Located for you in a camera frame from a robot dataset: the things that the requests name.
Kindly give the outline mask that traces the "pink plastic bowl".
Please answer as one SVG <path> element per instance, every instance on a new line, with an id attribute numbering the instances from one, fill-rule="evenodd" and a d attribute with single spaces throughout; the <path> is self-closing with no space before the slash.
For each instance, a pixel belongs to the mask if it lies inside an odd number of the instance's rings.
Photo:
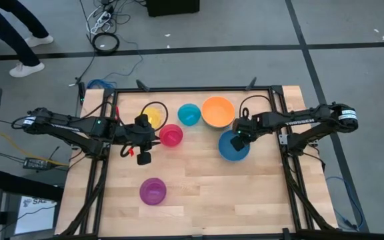
<path id="1" fill-rule="evenodd" d="M 174 147 L 182 141 L 183 131 L 178 125 L 168 124 L 160 130 L 159 138 L 163 145 Z"/>

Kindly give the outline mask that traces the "purple plastic bowl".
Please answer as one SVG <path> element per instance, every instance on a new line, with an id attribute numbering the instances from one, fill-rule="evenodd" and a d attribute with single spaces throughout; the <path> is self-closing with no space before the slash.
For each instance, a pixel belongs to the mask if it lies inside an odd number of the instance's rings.
<path id="1" fill-rule="evenodd" d="M 145 180 L 139 190 L 139 195 L 147 205 L 158 205 L 166 197 L 167 188 L 165 183 L 159 178 L 149 178 Z"/>

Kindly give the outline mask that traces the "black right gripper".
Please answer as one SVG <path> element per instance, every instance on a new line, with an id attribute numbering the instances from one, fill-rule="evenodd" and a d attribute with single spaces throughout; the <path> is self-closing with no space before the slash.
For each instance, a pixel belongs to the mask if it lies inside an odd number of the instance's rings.
<path id="1" fill-rule="evenodd" d="M 256 139 L 256 117 L 244 115 L 233 121 L 232 131 L 236 136 L 230 140 L 233 148 L 240 151 L 250 144 L 250 139 Z"/>

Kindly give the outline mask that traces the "teal plastic bowl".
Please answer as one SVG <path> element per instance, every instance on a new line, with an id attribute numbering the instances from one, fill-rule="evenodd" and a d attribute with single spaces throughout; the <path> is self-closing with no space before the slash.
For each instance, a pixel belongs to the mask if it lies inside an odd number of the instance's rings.
<path id="1" fill-rule="evenodd" d="M 177 116 L 182 124 L 192 126 L 200 120 L 201 111 L 195 104 L 187 103 L 179 108 Z"/>

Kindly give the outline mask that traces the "orange plastic bowl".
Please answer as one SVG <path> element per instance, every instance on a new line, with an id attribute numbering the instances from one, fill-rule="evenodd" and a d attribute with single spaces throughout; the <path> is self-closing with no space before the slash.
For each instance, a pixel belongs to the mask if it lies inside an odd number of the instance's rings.
<path id="1" fill-rule="evenodd" d="M 233 122 L 235 107 L 230 100 L 213 96 L 203 102 L 201 114 L 206 124 L 216 128 L 224 128 Z"/>

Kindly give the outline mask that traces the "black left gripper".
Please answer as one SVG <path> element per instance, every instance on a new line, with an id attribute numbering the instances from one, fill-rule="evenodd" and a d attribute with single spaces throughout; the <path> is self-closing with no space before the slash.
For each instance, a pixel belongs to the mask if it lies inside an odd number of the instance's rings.
<path id="1" fill-rule="evenodd" d="M 149 164 L 151 162 L 151 154 L 146 151 L 151 150 L 152 147 L 156 145 L 154 128 L 152 128 L 150 125 L 135 125 L 132 128 L 132 132 L 135 134 L 135 144 L 139 146 L 140 149 L 140 154 L 137 155 L 137 164 Z"/>

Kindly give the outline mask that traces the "black aluminium table frame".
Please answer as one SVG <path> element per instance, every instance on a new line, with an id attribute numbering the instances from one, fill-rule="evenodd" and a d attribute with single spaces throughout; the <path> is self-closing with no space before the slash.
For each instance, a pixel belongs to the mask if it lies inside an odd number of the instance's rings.
<path id="1" fill-rule="evenodd" d="M 208 126 L 202 119 L 192 127 L 182 125 L 177 111 L 185 103 L 202 103 L 211 96 L 223 96 L 235 106 L 249 95 L 268 91 L 153 90 L 120 93 L 118 106 L 124 122 L 133 122 L 141 108 L 161 101 L 169 109 L 168 124 L 178 124 L 183 140 L 176 147 L 158 145 L 151 152 L 152 162 L 138 166 L 135 155 L 121 158 L 121 146 L 110 150 L 99 237 L 142 237 L 172 235 L 230 235 L 294 231 L 278 137 L 266 135 L 251 146 L 248 156 L 238 162 L 224 160 L 218 151 L 224 129 Z M 299 163 L 307 196 L 324 219 L 337 227 L 320 162 L 310 156 Z M 55 234 L 63 232 L 84 203 L 91 160 L 83 159 L 69 170 Z M 146 179 L 157 177 L 167 186 L 167 196 L 156 206 L 144 204 L 139 188 Z"/>

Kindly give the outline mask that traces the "person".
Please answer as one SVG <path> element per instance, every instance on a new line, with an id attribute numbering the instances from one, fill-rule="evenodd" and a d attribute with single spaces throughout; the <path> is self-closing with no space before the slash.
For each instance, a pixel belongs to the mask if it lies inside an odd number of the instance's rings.
<path id="1" fill-rule="evenodd" d="M 43 24 L 26 8 L 19 0 L 0 0 L 0 9 L 12 13 L 20 22 L 22 22 L 31 33 L 31 36 L 44 38 L 49 34 Z M 40 62 L 39 58 L 34 54 L 25 39 L 17 32 L 17 30 L 4 18 L 0 13 L 0 40 L 4 41 L 8 46 L 16 52 L 19 63 L 26 66 L 36 66 Z"/>

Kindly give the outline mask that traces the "white printed sign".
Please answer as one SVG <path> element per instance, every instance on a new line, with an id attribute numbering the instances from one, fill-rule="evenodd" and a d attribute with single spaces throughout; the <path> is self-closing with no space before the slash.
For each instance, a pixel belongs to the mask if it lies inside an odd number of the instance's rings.
<path id="1" fill-rule="evenodd" d="M 53 228 L 57 202 L 22 196 L 15 224 L 16 235 Z"/>

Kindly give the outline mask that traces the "black device with green light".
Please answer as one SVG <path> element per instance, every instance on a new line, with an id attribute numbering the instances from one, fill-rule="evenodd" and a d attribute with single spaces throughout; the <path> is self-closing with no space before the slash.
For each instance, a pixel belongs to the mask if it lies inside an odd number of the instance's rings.
<path id="1" fill-rule="evenodd" d="M 78 82 L 77 86 L 78 86 L 79 102 L 82 105 L 85 100 L 85 92 L 86 92 L 85 84 L 84 82 Z"/>

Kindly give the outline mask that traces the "black power adapter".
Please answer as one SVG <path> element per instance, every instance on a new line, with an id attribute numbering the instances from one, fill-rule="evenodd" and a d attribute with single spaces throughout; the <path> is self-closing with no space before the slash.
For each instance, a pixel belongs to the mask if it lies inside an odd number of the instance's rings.
<path id="1" fill-rule="evenodd" d="M 51 164 L 44 160 L 26 157 L 23 162 L 23 168 L 38 171 L 46 171 L 51 168 Z"/>

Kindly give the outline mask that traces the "white power strip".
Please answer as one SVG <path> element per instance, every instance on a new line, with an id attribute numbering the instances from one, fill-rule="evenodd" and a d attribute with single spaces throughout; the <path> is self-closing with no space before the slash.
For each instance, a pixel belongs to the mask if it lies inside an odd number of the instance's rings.
<path id="1" fill-rule="evenodd" d="M 88 31 L 92 35 L 96 35 L 98 30 L 105 26 L 111 20 L 111 14 L 107 11 L 102 12 L 100 16 L 97 18 L 94 26 L 88 26 Z"/>

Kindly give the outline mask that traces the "black box on floor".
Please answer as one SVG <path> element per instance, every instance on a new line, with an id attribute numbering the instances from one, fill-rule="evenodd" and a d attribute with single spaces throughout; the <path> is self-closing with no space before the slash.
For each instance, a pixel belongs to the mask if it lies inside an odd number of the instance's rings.
<path id="1" fill-rule="evenodd" d="M 145 6 L 150 17 L 160 17 L 199 12 L 200 0 L 145 0 Z"/>

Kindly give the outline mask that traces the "yellow plastic bowl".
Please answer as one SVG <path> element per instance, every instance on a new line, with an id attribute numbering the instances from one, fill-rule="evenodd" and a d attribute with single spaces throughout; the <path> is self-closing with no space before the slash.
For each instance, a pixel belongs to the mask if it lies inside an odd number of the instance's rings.
<path id="1" fill-rule="evenodd" d="M 157 129 L 161 126 L 163 122 L 163 113 L 159 108 L 146 107 L 143 113 L 147 115 L 148 122 L 151 124 L 152 128 Z"/>

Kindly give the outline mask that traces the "blue plastic bowl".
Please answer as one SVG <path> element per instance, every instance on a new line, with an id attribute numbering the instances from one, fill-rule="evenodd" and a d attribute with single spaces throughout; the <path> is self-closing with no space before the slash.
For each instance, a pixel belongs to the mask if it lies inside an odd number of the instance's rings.
<path id="1" fill-rule="evenodd" d="M 232 130 L 225 131 L 221 134 L 218 141 L 219 154 L 227 161 L 242 161 L 250 152 L 250 146 L 245 146 L 242 150 L 236 151 L 230 140 L 235 137 Z"/>

